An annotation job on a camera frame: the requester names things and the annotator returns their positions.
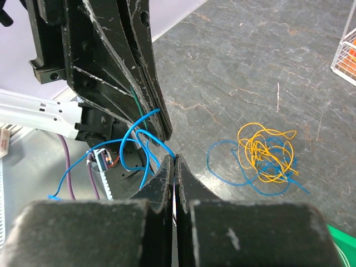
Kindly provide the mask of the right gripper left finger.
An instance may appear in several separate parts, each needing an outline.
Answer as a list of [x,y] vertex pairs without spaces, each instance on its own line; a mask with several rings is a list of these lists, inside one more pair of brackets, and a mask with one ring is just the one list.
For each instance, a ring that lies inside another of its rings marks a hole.
[[35,201],[15,219],[2,266],[170,266],[174,159],[126,200]]

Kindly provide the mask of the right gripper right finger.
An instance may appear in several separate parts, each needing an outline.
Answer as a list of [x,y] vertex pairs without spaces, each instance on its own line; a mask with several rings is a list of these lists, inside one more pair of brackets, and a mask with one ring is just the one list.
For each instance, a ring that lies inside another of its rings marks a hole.
[[290,201],[218,198],[175,161],[180,266],[341,266],[322,214]]

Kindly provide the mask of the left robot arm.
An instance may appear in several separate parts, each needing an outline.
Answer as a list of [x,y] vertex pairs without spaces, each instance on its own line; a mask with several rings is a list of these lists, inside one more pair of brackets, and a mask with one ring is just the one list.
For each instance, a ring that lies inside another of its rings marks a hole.
[[118,138],[127,124],[160,141],[172,125],[156,73],[148,1],[22,1],[41,84],[64,80],[81,102],[1,91],[1,121],[84,141]]

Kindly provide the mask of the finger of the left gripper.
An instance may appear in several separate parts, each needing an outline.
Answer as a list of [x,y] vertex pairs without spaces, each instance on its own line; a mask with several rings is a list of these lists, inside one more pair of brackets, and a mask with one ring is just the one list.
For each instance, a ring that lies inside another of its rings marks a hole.
[[[144,83],[128,45],[117,1],[70,1],[66,11],[63,47],[70,88],[85,102],[125,123],[150,113],[144,110],[144,98],[138,95]],[[140,126],[150,131],[148,122],[153,116]]]
[[140,86],[139,96],[146,112],[159,109],[148,122],[150,131],[162,141],[172,135],[172,124],[157,78],[152,36],[150,28],[149,1],[117,1],[123,29],[135,60],[137,70],[144,84]]

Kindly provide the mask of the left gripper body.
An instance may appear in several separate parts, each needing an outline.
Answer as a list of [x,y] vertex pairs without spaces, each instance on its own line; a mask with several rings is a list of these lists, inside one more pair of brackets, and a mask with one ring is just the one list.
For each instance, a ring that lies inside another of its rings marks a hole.
[[25,1],[36,50],[29,63],[41,84],[67,79],[63,30],[70,1]]

